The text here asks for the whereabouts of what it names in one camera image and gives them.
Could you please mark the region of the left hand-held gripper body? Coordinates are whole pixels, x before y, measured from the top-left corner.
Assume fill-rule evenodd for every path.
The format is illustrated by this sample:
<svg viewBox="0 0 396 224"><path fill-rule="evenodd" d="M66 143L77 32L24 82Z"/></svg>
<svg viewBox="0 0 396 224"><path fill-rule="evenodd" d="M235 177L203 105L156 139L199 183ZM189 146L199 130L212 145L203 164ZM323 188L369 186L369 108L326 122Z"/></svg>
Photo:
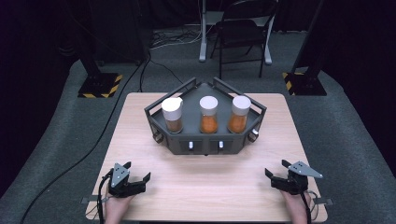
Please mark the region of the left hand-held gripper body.
<svg viewBox="0 0 396 224"><path fill-rule="evenodd" d="M116 163L110 172L108 192L117 198L126 198L146 191L143 178L140 181L130 182L130 170Z"/></svg>

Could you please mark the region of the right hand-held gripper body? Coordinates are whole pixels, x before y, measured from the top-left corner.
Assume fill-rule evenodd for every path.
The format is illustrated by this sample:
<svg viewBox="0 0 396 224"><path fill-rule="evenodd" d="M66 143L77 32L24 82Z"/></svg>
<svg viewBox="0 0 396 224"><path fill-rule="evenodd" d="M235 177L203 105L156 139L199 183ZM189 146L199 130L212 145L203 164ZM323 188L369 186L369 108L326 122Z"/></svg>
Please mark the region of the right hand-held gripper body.
<svg viewBox="0 0 396 224"><path fill-rule="evenodd" d="M271 180L271 187L286 191L291 195L304 193L308 189L308 177L322 178L323 174L302 161L292 163L288 169L286 178L275 176L275 180Z"/></svg>

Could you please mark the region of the orange spice jar white lid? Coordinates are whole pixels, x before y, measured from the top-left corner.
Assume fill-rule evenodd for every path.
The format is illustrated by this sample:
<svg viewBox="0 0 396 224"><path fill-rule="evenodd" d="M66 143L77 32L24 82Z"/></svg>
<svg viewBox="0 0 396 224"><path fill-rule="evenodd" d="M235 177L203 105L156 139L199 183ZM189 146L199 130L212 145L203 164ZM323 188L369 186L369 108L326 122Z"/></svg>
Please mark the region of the orange spice jar white lid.
<svg viewBox="0 0 396 224"><path fill-rule="evenodd" d="M217 107L218 100L214 96L204 96L200 100L202 133L215 133L218 130Z"/></svg>
<svg viewBox="0 0 396 224"><path fill-rule="evenodd" d="M250 99L244 95L233 98L232 113L228 121L228 130L231 133L241 133L246 129L250 106Z"/></svg>

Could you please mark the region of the white-lidded spice jar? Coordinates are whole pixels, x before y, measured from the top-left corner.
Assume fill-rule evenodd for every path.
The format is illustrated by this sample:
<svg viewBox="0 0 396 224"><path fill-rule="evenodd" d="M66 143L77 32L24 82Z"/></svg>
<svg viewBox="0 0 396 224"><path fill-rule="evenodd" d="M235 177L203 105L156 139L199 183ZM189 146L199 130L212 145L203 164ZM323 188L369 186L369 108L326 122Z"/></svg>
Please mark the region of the white-lidded spice jar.
<svg viewBox="0 0 396 224"><path fill-rule="evenodd" d="M170 133L179 133L183 128L181 120L182 106L183 100L180 97L170 97L162 102L163 117Z"/></svg>

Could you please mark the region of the dark grey corner shelf rack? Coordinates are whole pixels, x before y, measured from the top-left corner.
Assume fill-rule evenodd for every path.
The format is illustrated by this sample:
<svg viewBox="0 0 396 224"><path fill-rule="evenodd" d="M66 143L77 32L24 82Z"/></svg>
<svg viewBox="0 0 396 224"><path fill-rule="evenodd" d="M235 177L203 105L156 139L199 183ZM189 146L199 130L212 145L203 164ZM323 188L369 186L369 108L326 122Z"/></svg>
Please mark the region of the dark grey corner shelf rack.
<svg viewBox="0 0 396 224"><path fill-rule="evenodd" d="M232 114L233 98L242 92L215 77L212 82L197 82L190 79L178 88L165 94L163 99L179 97L183 100L181 106L182 130L170 133L165 124L161 109L161 100L145 108L148 124L153 139L166 146L175 155L218 155L237 154L245 145L253 143L259 137L266 107L257 101L251 102L247 113L247 126L241 133L231 133L227 129ZM215 133L201 133L201 111L199 101L202 97L211 95L219 101L218 130Z"/></svg>

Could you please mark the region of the person's left hand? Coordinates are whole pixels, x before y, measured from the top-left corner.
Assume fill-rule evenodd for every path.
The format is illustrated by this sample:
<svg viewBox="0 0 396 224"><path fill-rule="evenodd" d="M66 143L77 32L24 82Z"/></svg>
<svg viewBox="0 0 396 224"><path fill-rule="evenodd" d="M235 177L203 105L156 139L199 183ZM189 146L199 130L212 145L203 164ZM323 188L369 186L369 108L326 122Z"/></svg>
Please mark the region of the person's left hand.
<svg viewBox="0 0 396 224"><path fill-rule="evenodd" d="M107 194L105 205L105 224L120 224L129 209L130 202L134 196L117 198Z"/></svg>

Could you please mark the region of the person's right hand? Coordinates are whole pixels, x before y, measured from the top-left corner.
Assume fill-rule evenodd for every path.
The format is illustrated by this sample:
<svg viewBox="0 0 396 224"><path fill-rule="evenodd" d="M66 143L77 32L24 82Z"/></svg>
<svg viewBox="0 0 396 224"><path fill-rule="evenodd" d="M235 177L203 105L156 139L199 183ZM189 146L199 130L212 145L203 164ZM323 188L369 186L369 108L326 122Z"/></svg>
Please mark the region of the person's right hand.
<svg viewBox="0 0 396 224"><path fill-rule="evenodd" d="M292 224L307 224L308 217L303 198L299 195L291 195L286 191L280 191L280 193L285 200Z"/></svg>

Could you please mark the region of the black stand with striped base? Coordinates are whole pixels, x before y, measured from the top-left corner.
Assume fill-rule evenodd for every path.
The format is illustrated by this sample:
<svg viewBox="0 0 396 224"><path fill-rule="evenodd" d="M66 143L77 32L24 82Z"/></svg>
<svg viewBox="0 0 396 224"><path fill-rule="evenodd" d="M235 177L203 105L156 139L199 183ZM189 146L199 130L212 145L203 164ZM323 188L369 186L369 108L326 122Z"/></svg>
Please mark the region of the black stand with striped base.
<svg viewBox="0 0 396 224"><path fill-rule="evenodd" d="M83 98L112 97L120 85L122 75L118 73L102 73L92 57L80 58L87 77L78 91Z"/></svg>
<svg viewBox="0 0 396 224"><path fill-rule="evenodd" d="M308 29L308 34L304 39L304 42L300 48L300 51L291 71L282 74L289 95L327 95L327 92L324 90L322 84L318 79L318 74L323 64L323 51L321 49L318 51L318 53L311 53L311 56L313 57L313 62L307 66L307 70L304 73L297 72L297 69L302 67L304 58L307 58L309 56L309 54L307 53L308 45L324 1L325 0L319 0L318 8Z"/></svg>

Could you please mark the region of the dark cabinet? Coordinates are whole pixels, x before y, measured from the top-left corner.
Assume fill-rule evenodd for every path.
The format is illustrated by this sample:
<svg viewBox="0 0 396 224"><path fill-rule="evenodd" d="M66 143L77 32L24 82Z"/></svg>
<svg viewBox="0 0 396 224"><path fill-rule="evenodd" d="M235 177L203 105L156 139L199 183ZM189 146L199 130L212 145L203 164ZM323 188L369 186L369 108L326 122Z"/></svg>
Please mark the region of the dark cabinet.
<svg viewBox="0 0 396 224"><path fill-rule="evenodd" d="M136 63L149 55L152 22L147 0L90 0L100 63Z"/></svg>

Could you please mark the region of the black folding chair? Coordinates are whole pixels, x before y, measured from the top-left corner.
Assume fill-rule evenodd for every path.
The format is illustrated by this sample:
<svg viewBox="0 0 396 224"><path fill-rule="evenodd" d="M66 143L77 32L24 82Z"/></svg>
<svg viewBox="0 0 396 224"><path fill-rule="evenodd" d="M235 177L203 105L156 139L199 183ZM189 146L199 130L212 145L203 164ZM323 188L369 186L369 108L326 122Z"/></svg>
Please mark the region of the black folding chair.
<svg viewBox="0 0 396 224"><path fill-rule="evenodd" d="M222 79L224 64L247 62L260 62L259 77L262 77L269 23L276 15L277 7L277 0L236 0L224 10L221 20L215 24L217 36L210 54L213 57L216 50L219 52L219 79ZM249 54L254 46L261 47L262 54L258 59L224 60L226 49L247 47L246 54Z"/></svg>

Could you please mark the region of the white desk frame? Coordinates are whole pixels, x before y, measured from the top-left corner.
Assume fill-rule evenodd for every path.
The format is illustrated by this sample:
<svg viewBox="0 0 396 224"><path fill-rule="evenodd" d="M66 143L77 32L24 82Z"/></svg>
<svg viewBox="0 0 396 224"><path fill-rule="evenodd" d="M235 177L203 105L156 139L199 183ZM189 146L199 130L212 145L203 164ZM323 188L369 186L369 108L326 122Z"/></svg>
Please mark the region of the white desk frame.
<svg viewBox="0 0 396 224"><path fill-rule="evenodd" d="M196 1L198 6L199 26L200 26L200 31L197 37L197 40L200 42L198 61L200 63L204 63L206 61L206 52L207 52L207 34L208 34L207 27L215 25L218 21L220 21L223 15L223 10L222 9L216 9L215 11L207 10L206 9L207 0L196 0ZM266 65L271 65L273 63L271 53L269 50L269 39L270 39L270 34L272 33L274 20L275 18L272 18L268 22L265 21L265 18L256 18L253 20L257 25L263 26L264 28L267 29L267 37L266 37L264 53L263 53L264 62Z"/></svg>

